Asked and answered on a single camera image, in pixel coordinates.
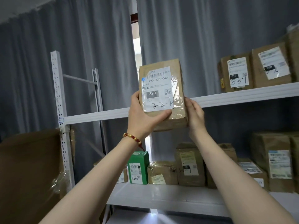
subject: gray curtain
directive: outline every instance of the gray curtain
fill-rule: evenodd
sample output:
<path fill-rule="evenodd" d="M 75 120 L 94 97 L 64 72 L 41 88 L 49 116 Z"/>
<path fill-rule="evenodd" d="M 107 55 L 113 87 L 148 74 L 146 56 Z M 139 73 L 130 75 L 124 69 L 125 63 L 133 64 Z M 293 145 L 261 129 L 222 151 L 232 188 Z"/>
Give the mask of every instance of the gray curtain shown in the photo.
<path fill-rule="evenodd" d="M 104 110 L 129 107 L 138 79 L 127 0 L 56 0 L 0 26 L 1 138 L 58 127 L 54 50 L 64 74 L 92 80 L 92 69 L 98 68 Z M 64 85 L 68 116 L 96 111 L 92 87 L 67 79 Z M 102 149 L 98 122 L 78 125 Z M 121 138 L 117 130 L 127 127 L 125 119 L 106 126 L 114 140 Z M 76 182 L 99 158 L 77 134 Z"/>
<path fill-rule="evenodd" d="M 299 0 L 137 0 L 142 64 L 179 58 L 188 97 L 220 93 L 217 62 L 274 43 L 299 21 Z M 249 156 L 250 132 L 298 129 L 297 98 L 205 108 L 217 143 Z M 174 160 L 188 129 L 152 134 L 152 159 Z"/>

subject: person's right hand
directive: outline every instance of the person's right hand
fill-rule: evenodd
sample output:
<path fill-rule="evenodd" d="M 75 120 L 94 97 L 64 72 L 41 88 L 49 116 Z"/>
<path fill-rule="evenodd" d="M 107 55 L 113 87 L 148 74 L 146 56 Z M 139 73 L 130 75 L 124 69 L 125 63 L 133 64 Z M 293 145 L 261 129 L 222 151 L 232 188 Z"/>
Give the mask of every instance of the person's right hand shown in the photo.
<path fill-rule="evenodd" d="M 189 135 L 195 142 L 197 134 L 207 131 L 204 124 L 204 111 L 196 101 L 188 97 L 185 97 L 185 103 L 189 116 Z"/>

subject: person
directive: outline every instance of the person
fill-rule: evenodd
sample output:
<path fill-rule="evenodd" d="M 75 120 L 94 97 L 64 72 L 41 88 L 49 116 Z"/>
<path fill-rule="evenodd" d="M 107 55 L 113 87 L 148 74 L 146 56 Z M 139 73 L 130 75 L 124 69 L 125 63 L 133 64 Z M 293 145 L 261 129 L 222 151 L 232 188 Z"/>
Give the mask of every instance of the person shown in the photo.
<path fill-rule="evenodd" d="M 127 132 L 143 140 L 172 111 L 165 110 L 155 117 L 149 117 L 143 112 L 138 98 L 139 92 L 132 95 Z M 200 106 L 189 98 L 185 98 L 185 104 L 189 115 L 189 135 L 200 150 L 233 222 L 295 224 L 291 214 L 215 143 L 206 130 L 204 111 Z M 137 146 L 132 138 L 121 139 L 40 224 L 96 223 L 123 167 Z"/>

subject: bracelet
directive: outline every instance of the bracelet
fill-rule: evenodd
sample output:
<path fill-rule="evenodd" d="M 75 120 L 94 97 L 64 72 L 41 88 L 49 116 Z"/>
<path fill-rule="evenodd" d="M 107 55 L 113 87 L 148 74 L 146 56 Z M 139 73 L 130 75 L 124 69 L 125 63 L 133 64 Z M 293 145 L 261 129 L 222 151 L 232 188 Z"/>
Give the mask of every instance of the bracelet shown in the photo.
<path fill-rule="evenodd" d="M 124 133 L 124 134 L 123 134 L 123 137 L 126 137 L 126 136 L 128 136 L 128 137 L 134 139 L 134 141 L 137 142 L 138 147 L 140 147 L 140 148 L 145 152 L 144 148 L 142 147 L 142 143 L 141 143 L 141 141 L 140 141 L 138 138 L 134 137 L 133 135 L 131 135 L 131 134 L 129 134 L 129 133 Z"/>

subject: qr code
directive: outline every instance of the qr code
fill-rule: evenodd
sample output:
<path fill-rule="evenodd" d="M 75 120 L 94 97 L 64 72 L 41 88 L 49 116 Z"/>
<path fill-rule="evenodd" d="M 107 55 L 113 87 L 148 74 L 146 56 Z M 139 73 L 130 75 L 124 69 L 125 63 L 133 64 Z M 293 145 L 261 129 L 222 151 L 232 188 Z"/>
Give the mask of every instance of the qr code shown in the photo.
<path fill-rule="evenodd" d="M 165 90 L 165 95 L 171 94 L 171 89 L 166 89 Z"/>

